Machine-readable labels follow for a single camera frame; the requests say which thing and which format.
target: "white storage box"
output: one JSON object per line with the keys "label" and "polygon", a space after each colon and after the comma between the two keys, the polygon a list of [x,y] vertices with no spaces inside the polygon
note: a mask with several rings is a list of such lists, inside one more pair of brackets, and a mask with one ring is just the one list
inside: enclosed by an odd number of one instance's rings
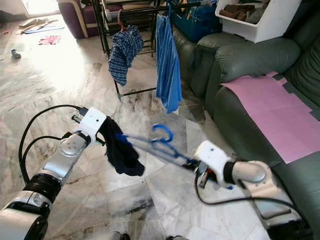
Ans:
{"label": "white storage box", "polygon": [[282,36],[294,17],[302,0],[270,0],[257,24],[240,21],[220,15],[220,10],[228,4],[238,4],[239,0],[219,0],[215,15],[222,19],[222,31],[237,34],[258,43]]}

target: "green leather sofa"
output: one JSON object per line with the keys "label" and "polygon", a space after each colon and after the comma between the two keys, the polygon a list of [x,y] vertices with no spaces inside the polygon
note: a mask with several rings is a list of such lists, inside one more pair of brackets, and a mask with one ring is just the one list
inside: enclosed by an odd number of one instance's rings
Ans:
{"label": "green leather sofa", "polygon": [[[238,97],[220,86],[240,76],[276,71],[293,84],[295,94],[305,104],[320,109],[320,10],[309,16],[292,38],[254,44],[232,34],[214,33],[194,44],[177,29],[174,36],[179,55],[188,56],[180,59],[185,68],[182,78],[196,95],[204,97],[206,109],[227,142],[240,158],[262,161],[271,167],[305,216],[313,239],[320,240],[320,152],[285,164]],[[182,42],[191,50],[189,55],[180,52]]]}

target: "blue towel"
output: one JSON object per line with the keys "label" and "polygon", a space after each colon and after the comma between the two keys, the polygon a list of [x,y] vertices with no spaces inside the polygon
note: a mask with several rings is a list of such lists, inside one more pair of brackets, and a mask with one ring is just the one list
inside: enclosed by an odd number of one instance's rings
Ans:
{"label": "blue towel", "polygon": [[158,74],[156,96],[161,98],[169,114],[178,109],[179,102],[182,100],[180,64],[172,35],[170,14],[157,15],[155,36]]}
{"label": "blue towel", "polygon": [[109,72],[113,79],[124,86],[127,83],[128,68],[131,68],[131,63],[134,57],[144,47],[137,26],[130,25],[127,31],[117,32],[112,38],[112,50],[109,63]]}

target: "clothes drying rack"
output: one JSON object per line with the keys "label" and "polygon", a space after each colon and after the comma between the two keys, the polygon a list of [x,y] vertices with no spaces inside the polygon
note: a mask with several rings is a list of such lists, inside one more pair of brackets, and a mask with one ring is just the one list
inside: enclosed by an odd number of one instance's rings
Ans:
{"label": "clothes drying rack", "polygon": [[[111,48],[108,43],[107,35],[112,34],[112,31],[110,31],[108,24],[117,23],[118,15],[115,16],[115,13],[113,12],[111,13],[112,19],[109,18],[108,20],[107,14],[106,14],[106,12],[108,11],[107,6],[112,4],[134,4],[134,3],[149,2],[149,1],[150,0],[124,0],[124,1],[117,1],[117,2],[108,2],[107,0],[91,0],[94,13],[95,13],[95,19],[97,22],[99,35],[100,35],[102,49],[103,49],[103,52],[107,54],[108,58],[110,58],[110,55],[111,55]],[[192,3],[184,3],[184,4],[175,4],[174,2],[170,1],[170,3],[171,3],[172,11],[176,9],[198,7],[202,4],[200,1],[192,2]],[[160,6],[160,0],[154,0],[154,6],[121,11],[119,20],[126,25],[131,21],[151,19],[151,24],[152,24],[151,38],[149,40],[144,40],[145,43],[150,42],[150,45],[143,46],[143,48],[151,48],[151,50],[139,52],[138,55],[151,53],[151,56],[153,57],[153,53],[156,52],[155,49],[153,48],[153,45],[155,40],[157,14],[159,12],[164,12],[168,10],[169,10],[168,6]],[[114,81],[114,86],[115,86],[116,93],[119,100],[121,100],[121,97],[124,97],[124,96],[153,91],[156,89],[156,87],[152,87],[152,88],[147,88],[147,89],[138,90],[138,91],[120,93],[118,83],[115,80],[113,81]]]}

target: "blue clothes hanger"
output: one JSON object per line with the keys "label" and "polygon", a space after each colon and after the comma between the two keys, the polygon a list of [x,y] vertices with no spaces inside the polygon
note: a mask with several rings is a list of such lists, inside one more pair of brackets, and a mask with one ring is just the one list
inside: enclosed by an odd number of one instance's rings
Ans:
{"label": "blue clothes hanger", "polygon": [[174,133],[164,124],[154,124],[152,126],[152,131],[164,130],[167,134],[167,138],[158,137],[152,140],[149,140],[146,137],[142,136],[133,136],[126,134],[118,134],[116,138],[123,141],[124,143],[137,147],[147,153],[152,154],[155,157],[164,159],[170,163],[181,166],[176,162],[178,158],[181,158],[185,161],[186,164],[196,164],[198,161],[192,158],[189,158],[182,153],[180,153],[175,147],[170,143],[174,139]]}

